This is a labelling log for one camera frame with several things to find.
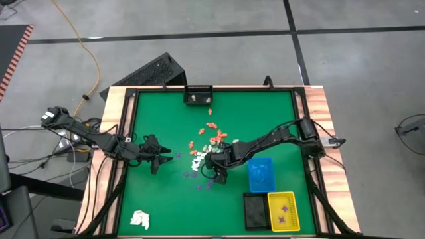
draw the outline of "green mat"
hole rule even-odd
[[[247,164],[229,171],[227,184],[213,184],[210,190],[206,188],[209,179],[200,173],[183,176],[185,172],[192,175],[189,142],[202,151],[216,136],[217,130],[208,128],[207,122],[228,134],[226,142],[251,141],[295,119],[291,94],[215,92],[211,108],[209,116],[208,107],[186,106],[182,92],[141,93],[134,125],[137,143],[143,143],[143,135],[155,134],[160,144],[173,150],[170,156],[180,153],[181,157],[160,166],[156,175],[150,173],[149,163],[129,168],[118,235],[315,234],[301,150],[296,145],[281,144],[255,157],[271,157],[277,190],[295,193],[299,232],[245,231],[242,194],[249,192]],[[205,133],[198,135],[201,128]],[[295,128],[291,132],[297,135]],[[136,210],[150,214],[149,230],[130,224]]]

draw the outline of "white crumpled paper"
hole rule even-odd
[[[149,215],[141,210],[135,211],[130,222],[131,225],[140,225],[147,230],[149,228]]]

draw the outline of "yellow plastic tray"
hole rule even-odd
[[[267,193],[267,198],[272,231],[299,231],[299,218],[294,192]]]

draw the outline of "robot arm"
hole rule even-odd
[[[289,128],[293,125],[298,128],[300,138],[290,133]],[[208,153],[205,156],[205,166],[215,171],[216,183],[226,184],[227,170],[242,165],[256,153],[281,143],[299,145],[308,149],[309,154],[314,157],[323,157],[325,153],[313,120],[303,118],[280,124],[266,135],[249,142],[221,143],[223,152]]]
[[[81,137],[86,143],[97,145],[112,159],[127,161],[129,166],[137,167],[142,161],[151,163],[151,173],[156,174],[161,164],[172,160],[172,157],[162,156],[171,150],[162,147],[154,135],[145,136],[145,143],[137,145],[126,142],[123,136],[109,133],[99,133],[71,117],[66,108],[49,108],[41,118],[41,126],[46,129],[65,129]]]

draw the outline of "concrete floor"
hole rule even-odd
[[[289,29],[284,5],[278,0],[58,3],[82,37]],[[421,0],[290,0],[290,5],[297,29],[399,27],[425,21]],[[0,25],[35,24],[31,39],[74,37],[50,1],[26,0],[17,10],[17,15]],[[299,36],[310,82],[325,86],[335,129],[347,139],[341,152],[357,218],[367,235],[421,238],[425,234],[421,210],[425,160],[409,152],[393,130],[403,118],[425,112],[421,97],[424,39],[425,31]],[[190,84],[261,84],[265,75],[275,84],[302,84],[290,35],[86,46],[102,69],[100,89],[164,52],[186,70]],[[94,65],[78,44],[28,45],[0,103],[0,123],[2,127],[37,125],[49,106],[73,111],[95,80]],[[103,100],[93,97],[80,117],[101,117],[103,107]],[[29,159],[49,154],[56,141],[49,133],[22,132],[8,137],[6,147],[12,160]],[[423,139],[413,143],[425,151]],[[37,165],[25,166],[15,172]],[[29,176],[47,179],[71,167],[57,159]],[[43,207],[37,211],[36,217],[41,216]]]

